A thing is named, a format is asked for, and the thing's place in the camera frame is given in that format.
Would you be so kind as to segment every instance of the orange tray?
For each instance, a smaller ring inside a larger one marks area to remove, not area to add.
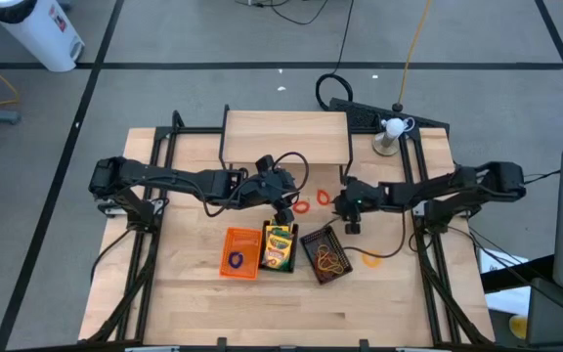
[[[232,279],[257,279],[261,245],[261,230],[228,228],[221,260],[221,276]]]

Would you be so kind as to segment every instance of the wooden table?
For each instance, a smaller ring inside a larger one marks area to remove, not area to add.
[[[153,129],[132,129],[124,156],[149,162]],[[429,177],[454,169],[443,129],[421,129]],[[218,169],[216,135],[184,135],[177,139],[173,168],[199,171]],[[350,175],[376,185],[377,181],[404,181],[401,157],[382,157],[371,149],[370,135],[354,135],[354,163]],[[411,148],[411,160],[415,160]],[[415,162],[414,179],[418,180]],[[297,180],[301,164],[284,165]],[[334,197],[341,186],[338,167],[311,165],[302,199],[311,203],[307,214],[295,214],[299,236],[330,220],[331,206],[316,202],[317,188]],[[407,244],[396,256],[369,268],[362,254],[348,252],[354,271],[320,286],[302,248],[297,248],[294,274],[261,271],[257,281],[219,277],[221,252],[228,227],[260,229],[274,213],[270,206],[225,211],[207,218],[192,196],[169,193],[148,315],[146,344],[214,345],[217,337],[230,345],[431,346],[418,259]],[[406,241],[411,217],[406,214]],[[462,219],[452,226],[467,231]],[[125,228],[124,216],[109,219],[102,247]],[[393,213],[363,214],[362,233],[345,235],[343,224],[333,228],[343,245],[386,253],[402,235],[402,217]],[[123,294],[134,236],[111,251],[100,263],[91,287],[80,338],[95,332]],[[443,235],[443,246],[455,300],[481,333],[494,340],[471,240],[457,232]],[[448,340],[444,306],[436,294],[443,339]],[[138,302],[132,306],[127,336],[133,336]]]

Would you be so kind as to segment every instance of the white trash can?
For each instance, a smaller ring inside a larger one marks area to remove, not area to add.
[[[0,23],[53,72],[74,69],[84,49],[56,0],[0,0]]]

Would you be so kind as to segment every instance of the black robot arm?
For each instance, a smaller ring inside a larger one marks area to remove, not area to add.
[[[88,190],[95,198],[112,200],[128,216],[128,225],[153,227],[154,205],[132,192],[133,186],[147,186],[185,193],[210,205],[224,209],[246,209],[270,204],[276,210],[276,221],[291,222],[290,207],[297,196],[292,175],[274,168],[273,158],[265,155],[256,162],[258,173],[247,177],[246,170],[202,170],[188,172],[143,164],[124,157],[111,157],[97,162]]]
[[[438,200],[436,197],[456,194]],[[349,221],[348,234],[360,232],[360,214],[401,212],[413,208],[423,228],[444,233],[451,219],[464,211],[474,215],[487,201],[516,201],[526,194],[523,170],[513,162],[488,162],[478,167],[458,166],[454,173],[416,184],[380,182],[373,187],[355,177],[333,202],[335,213]]]

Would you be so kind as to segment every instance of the red rubber band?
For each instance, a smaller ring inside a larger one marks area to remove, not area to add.
[[[320,205],[328,205],[331,202],[331,198],[329,197],[329,193],[324,190],[319,190],[317,192],[317,202]]]
[[[305,214],[310,210],[310,203],[305,200],[299,200],[292,206],[292,210],[297,214]]]

